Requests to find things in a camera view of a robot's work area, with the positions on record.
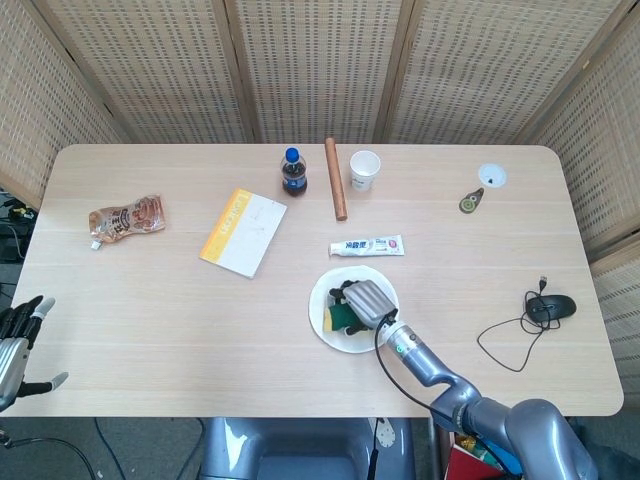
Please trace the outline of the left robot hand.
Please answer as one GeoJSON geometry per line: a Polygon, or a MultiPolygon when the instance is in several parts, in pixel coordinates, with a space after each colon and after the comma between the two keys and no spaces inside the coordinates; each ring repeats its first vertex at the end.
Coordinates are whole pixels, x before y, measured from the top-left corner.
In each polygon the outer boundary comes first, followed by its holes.
{"type": "Polygon", "coordinates": [[[18,398],[54,391],[69,377],[68,372],[61,372],[46,382],[24,380],[42,323],[55,303],[53,297],[39,295],[1,311],[1,411],[11,407],[18,398]]]}

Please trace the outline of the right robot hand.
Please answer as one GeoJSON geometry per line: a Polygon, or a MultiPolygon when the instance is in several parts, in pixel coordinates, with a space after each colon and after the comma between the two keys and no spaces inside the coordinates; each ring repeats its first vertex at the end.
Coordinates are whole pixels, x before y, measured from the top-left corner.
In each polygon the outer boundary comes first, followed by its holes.
{"type": "Polygon", "coordinates": [[[343,331],[353,336],[361,331],[377,331],[396,321],[398,308],[372,280],[350,281],[328,293],[323,329],[343,331]]]}

